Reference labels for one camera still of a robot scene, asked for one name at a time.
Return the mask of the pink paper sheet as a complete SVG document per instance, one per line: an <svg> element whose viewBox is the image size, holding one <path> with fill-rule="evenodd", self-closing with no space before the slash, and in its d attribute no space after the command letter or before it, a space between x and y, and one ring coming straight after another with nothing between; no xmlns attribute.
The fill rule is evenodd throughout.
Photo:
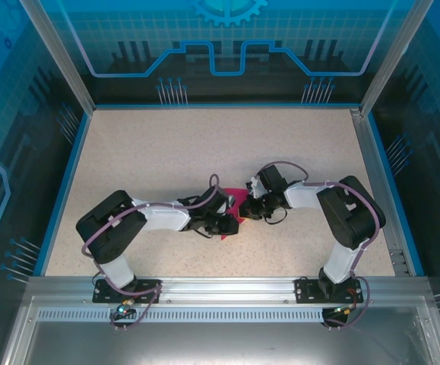
<svg viewBox="0 0 440 365"><path fill-rule="evenodd" d="M231 208L228 208L227 212L229 214L232 214L239 224L243 223L245 221L245 218L239 216L239 207L243 202L246 201L248 190L241 188L225 188L224 191L235 199L233 206Z"/></svg>

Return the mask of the metal tray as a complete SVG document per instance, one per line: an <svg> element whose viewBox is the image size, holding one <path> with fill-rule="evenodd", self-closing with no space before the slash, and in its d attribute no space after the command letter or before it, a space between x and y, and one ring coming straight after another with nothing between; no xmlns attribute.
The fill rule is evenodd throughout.
<svg viewBox="0 0 440 365"><path fill-rule="evenodd" d="M348 328L169 319L128 331L33 310L0 365L440 365L440 333L427 308L370 309Z"/></svg>

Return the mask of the blue table edge strip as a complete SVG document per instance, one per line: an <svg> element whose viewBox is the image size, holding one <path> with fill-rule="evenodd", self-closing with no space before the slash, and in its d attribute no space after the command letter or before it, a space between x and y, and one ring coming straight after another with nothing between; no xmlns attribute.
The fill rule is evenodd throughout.
<svg viewBox="0 0 440 365"><path fill-rule="evenodd" d="M378 126L372 113L367 116L366 123L369 126L369 131L372 133L377 151L376 154L380 158L383 177L387 180L384 184L384 189L387 191L389 200L388 204L390 205L390 208L387 210L387 217L388 221L391 222L391 232L395 234L395 239L398 243L397 246L404 254L408 274L410 276L423 277L426 273L420 260L416 243L407 220L407 215L400 199L395 176L389 163L388 152L382 142Z"/></svg>
<svg viewBox="0 0 440 365"><path fill-rule="evenodd" d="M44 276L46 274L46 269L49 264L59 226L62 221L65 205L68 200L68 195L72 186L76 169L78 167L78 162L81 156L81 152L83 150L88 129L90 127L91 119L92 116L84 114L78 127L78 132L76 134L74 144L68 158L61 185L59 187L58 195L56 196L55 204L49 219L49 224L43 238L40 253L38 255L36 264L34 265L33 276Z"/></svg>

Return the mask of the aluminium mounting rail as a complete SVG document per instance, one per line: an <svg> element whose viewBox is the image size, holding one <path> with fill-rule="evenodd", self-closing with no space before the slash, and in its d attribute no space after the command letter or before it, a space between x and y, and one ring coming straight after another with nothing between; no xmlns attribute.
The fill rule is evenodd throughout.
<svg viewBox="0 0 440 365"><path fill-rule="evenodd" d="M162 278L161 306L294 306L293 278ZM367 277L366 302L377 307L434 303L425 277ZM90 306L90 277L33 277L23 301L41 306Z"/></svg>

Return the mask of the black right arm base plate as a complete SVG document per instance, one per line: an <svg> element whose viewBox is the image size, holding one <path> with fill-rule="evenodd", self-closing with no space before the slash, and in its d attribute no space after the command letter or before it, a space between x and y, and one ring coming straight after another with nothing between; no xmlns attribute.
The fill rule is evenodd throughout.
<svg viewBox="0 0 440 365"><path fill-rule="evenodd" d="M332 284L325 279L301 277L294 281L294 294L298 304L364 302L360 281L352 278L340 284Z"/></svg>

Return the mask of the aluminium side rail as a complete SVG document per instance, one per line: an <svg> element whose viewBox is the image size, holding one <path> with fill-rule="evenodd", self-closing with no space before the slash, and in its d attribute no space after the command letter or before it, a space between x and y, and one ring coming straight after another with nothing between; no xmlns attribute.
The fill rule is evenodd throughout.
<svg viewBox="0 0 440 365"><path fill-rule="evenodd" d="M383 154L378 149L368 119L357 108L352 108L350 115L367 172L368 189L386 217L386 225L363 252L356 273L365 276L411 276L413 270L407 253L407 240L391 194Z"/></svg>

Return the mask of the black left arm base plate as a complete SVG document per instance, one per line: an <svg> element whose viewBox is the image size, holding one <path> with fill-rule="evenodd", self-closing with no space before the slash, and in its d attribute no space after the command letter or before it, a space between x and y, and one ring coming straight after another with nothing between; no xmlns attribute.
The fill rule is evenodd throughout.
<svg viewBox="0 0 440 365"><path fill-rule="evenodd" d="M152 288L158 288L162 284L161 280L157 279L138 279L135 278L122 290L127 292L143 292ZM121 294L107 283L105 279L99 279L94 286L93 303L123 303L126 300L132 300L133 303L145 304L149 303L154 296L154 292L148 292L138 297Z"/></svg>

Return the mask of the aluminium frame post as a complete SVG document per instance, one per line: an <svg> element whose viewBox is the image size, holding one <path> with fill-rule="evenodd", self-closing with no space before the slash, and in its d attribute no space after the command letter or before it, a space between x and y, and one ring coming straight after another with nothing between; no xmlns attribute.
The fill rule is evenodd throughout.
<svg viewBox="0 0 440 365"><path fill-rule="evenodd" d="M410 42L418 31L421 23L426 17L434 0L414 0L413 6L407 13L394 42L391 44L380 68L375 74L372 83L369 85L365 96L360 104L360 115L364 119L372 111L373 106L387 85L394 73L399 61L407 51Z"/></svg>
<svg viewBox="0 0 440 365"><path fill-rule="evenodd" d="M27 13L40 38L44 42L54 62L63 74L68 86L77 98L84 112L92 116L96 109L95 103L88 92L78 70L55 30L40 0L19 0Z"/></svg>

